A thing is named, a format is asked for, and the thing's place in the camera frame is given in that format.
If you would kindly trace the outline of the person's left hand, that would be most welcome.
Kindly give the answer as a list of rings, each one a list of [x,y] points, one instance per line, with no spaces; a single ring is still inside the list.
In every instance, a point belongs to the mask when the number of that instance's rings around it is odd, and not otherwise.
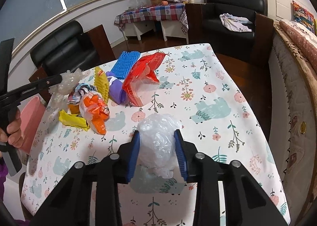
[[[17,109],[15,120],[7,126],[7,129],[5,131],[1,129],[1,142],[8,142],[15,148],[21,148],[23,145],[24,140],[21,133],[21,117],[19,109]]]

